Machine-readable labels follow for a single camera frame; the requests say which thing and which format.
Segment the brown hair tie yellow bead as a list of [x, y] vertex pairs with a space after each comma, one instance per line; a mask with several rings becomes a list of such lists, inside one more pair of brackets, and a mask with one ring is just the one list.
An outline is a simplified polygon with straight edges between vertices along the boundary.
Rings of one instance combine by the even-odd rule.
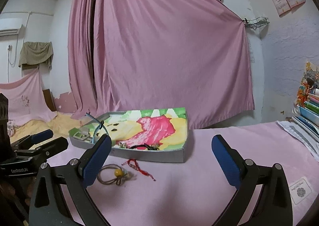
[[[114, 177], [108, 180], [104, 180], [102, 178], [102, 173], [107, 171], [107, 170], [112, 170]], [[121, 166], [117, 164], [108, 164], [103, 166], [100, 171], [97, 174], [97, 180], [99, 183], [109, 186], [112, 184], [115, 184], [117, 186], [121, 186], [124, 182], [128, 181], [131, 179], [130, 173], [122, 168]]]

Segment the large pink curtain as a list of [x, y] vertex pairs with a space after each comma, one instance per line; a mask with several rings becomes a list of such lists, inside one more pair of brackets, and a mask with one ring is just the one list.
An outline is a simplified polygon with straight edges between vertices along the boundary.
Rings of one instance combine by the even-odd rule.
[[219, 0], [96, 0], [99, 113], [183, 107], [200, 129], [254, 110], [247, 34]]

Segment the gold earrings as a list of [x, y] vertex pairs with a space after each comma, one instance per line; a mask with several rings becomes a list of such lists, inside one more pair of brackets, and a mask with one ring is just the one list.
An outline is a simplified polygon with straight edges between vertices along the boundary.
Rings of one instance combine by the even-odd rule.
[[127, 147], [128, 147], [125, 142], [119, 142], [118, 146], [119, 146], [120, 148], [127, 148]]

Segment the olive green hanging cloth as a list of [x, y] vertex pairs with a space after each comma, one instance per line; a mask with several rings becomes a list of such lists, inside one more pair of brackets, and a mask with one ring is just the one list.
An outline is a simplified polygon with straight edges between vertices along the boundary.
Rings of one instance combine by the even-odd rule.
[[52, 69], [53, 46], [51, 42], [24, 42], [19, 60], [19, 67], [45, 63]]

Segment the colourful cartoon tray box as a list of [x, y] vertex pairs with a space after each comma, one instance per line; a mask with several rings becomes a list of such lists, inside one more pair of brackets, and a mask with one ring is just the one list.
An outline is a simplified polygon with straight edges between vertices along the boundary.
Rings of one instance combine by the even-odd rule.
[[[188, 116], [184, 108], [109, 112], [79, 127], [88, 128], [91, 142], [70, 137], [73, 146], [90, 149], [104, 134], [112, 142], [112, 156], [148, 162], [183, 163], [188, 139]], [[120, 148], [125, 142], [127, 148]]]

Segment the pink draped sheet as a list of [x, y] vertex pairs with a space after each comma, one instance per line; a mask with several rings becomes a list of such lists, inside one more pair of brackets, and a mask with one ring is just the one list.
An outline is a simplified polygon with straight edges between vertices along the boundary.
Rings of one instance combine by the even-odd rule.
[[56, 117], [46, 105], [38, 69], [15, 82], [2, 83], [1, 93], [9, 100], [9, 120], [15, 126], [33, 119], [50, 122]]

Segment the colourful patterned bag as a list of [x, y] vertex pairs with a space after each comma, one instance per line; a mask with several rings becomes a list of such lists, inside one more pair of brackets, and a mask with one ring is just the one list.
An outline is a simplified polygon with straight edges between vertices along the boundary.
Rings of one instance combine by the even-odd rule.
[[304, 106], [304, 102], [309, 101], [311, 96], [318, 99], [318, 65], [307, 61], [297, 91], [295, 105]]

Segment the pink table cloth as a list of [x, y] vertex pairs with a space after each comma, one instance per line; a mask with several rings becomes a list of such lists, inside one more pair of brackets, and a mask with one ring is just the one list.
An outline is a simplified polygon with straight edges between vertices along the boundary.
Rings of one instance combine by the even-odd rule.
[[281, 164], [289, 184], [307, 179], [311, 194], [293, 208], [298, 223], [318, 194], [318, 162], [276, 123], [192, 130], [186, 162], [140, 162], [147, 176], [133, 171], [122, 186], [95, 182], [88, 192], [112, 225], [212, 225], [235, 192], [211, 151], [217, 134], [243, 158], [262, 166]]

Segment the white label tag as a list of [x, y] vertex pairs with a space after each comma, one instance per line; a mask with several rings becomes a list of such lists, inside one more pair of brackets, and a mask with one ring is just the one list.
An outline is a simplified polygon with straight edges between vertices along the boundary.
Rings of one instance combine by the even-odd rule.
[[298, 205], [310, 194], [312, 194], [312, 188], [306, 177], [301, 177], [296, 182], [290, 184], [289, 192], [294, 205]]

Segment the narrow pink curtain panel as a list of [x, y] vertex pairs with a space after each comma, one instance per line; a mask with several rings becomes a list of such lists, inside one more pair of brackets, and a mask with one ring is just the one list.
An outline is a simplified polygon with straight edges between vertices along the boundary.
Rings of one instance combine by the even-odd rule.
[[97, 100], [93, 68], [95, 0], [72, 0], [68, 26], [68, 70], [77, 110], [74, 119], [95, 113]]

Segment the white air conditioner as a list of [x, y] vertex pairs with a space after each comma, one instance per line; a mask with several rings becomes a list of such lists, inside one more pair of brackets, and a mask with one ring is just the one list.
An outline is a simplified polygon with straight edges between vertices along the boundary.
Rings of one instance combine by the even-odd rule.
[[22, 27], [22, 19], [0, 19], [0, 36], [18, 35]]

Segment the yellow bed sheet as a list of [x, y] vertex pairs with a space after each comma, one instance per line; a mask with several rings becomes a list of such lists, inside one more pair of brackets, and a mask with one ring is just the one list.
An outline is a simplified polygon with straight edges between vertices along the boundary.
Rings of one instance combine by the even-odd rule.
[[36, 134], [41, 131], [50, 129], [53, 131], [53, 138], [69, 137], [69, 131], [73, 128], [79, 128], [89, 122], [88, 117], [72, 119], [71, 114], [57, 112], [57, 116], [50, 122], [40, 120], [31, 120], [21, 127], [15, 128], [15, 133], [10, 137], [11, 143], [27, 135]]

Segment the stack of books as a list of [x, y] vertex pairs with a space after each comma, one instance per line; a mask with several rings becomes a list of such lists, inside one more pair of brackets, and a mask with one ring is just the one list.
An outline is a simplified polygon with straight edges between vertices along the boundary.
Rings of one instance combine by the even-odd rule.
[[277, 125], [301, 142], [318, 161], [318, 89], [301, 90], [292, 114], [285, 121], [277, 121]]

